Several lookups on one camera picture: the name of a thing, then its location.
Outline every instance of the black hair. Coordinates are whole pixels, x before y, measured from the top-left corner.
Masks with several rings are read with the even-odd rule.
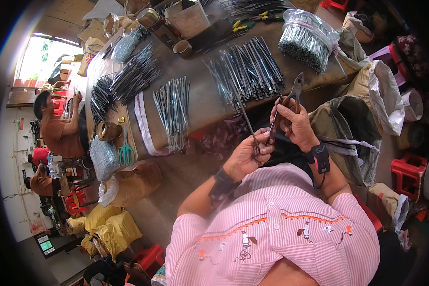
[[[26,178],[26,180],[25,180],[24,182],[25,182],[25,184],[26,184],[26,188],[27,188],[27,189],[31,189],[31,188],[30,188],[30,177],[27,177],[27,178]]]
[[[50,96],[49,91],[45,90],[43,92],[40,92],[40,94],[38,94],[33,104],[33,113],[35,113],[36,118],[40,120],[43,119],[43,114],[41,113],[41,107],[42,106],[46,107],[46,100],[48,96]]]

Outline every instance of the metal canister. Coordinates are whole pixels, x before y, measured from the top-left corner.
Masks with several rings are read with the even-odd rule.
[[[140,12],[137,16],[137,20],[171,50],[173,50],[173,46],[180,41],[180,39],[162,23],[160,15],[152,8],[146,8]]]

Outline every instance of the yellow sack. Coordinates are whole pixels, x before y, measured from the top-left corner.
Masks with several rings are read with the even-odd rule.
[[[113,215],[118,215],[121,213],[121,208],[117,208],[111,205],[107,205],[106,208],[101,205],[97,205],[91,213],[87,216],[87,219],[84,223],[84,229],[89,233],[94,233],[93,230],[99,226],[104,225]]]
[[[69,228],[67,228],[68,234],[75,234],[78,232],[84,231],[84,223],[86,221],[87,217],[82,216],[78,218],[68,218],[67,221],[69,223]]]
[[[91,255],[94,256],[97,254],[97,249],[94,246],[94,244],[92,243],[92,241],[90,241],[92,238],[92,235],[86,234],[84,235],[83,240],[81,240],[81,247],[86,249],[87,252]]]
[[[94,233],[105,244],[114,262],[117,254],[143,236],[128,211],[110,217],[105,225],[94,229]]]

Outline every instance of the woman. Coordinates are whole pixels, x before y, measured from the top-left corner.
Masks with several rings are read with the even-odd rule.
[[[166,249],[168,286],[366,285],[380,260],[376,231],[345,177],[295,101],[272,109],[292,143],[308,158],[327,203],[316,197],[309,175],[290,163],[263,167],[274,151],[268,128],[235,149],[223,168],[180,206]],[[328,160],[324,174],[318,166]],[[210,216],[224,200],[222,210]]]

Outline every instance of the cardboard box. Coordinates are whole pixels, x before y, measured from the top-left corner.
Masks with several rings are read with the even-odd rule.
[[[210,21],[199,1],[189,8],[183,10],[183,2],[165,9],[165,18],[186,39],[192,39],[210,26]]]

